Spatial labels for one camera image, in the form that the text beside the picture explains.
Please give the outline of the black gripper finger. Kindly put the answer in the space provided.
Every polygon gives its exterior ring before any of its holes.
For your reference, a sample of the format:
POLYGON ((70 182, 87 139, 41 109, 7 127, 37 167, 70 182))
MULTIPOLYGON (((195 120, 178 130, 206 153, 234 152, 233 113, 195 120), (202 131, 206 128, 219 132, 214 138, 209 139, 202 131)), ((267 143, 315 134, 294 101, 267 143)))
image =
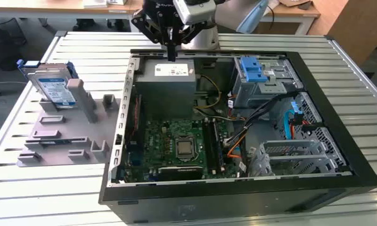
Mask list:
POLYGON ((189 25, 186 29, 181 31, 182 23, 179 21, 173 22, 171 26, 171 61, 175 61, 177 48, 181 44, 187 44, 193 38, 198 35, 199 31, 205 29, 207 22, 199 22, 189 25))
POLYGON ((146 13, 141 9, 134 13, 131 23, 154 44, 162 45, 167 61, 171 62, 171 40, 167 32, 166 14, 161 11, 146 13))

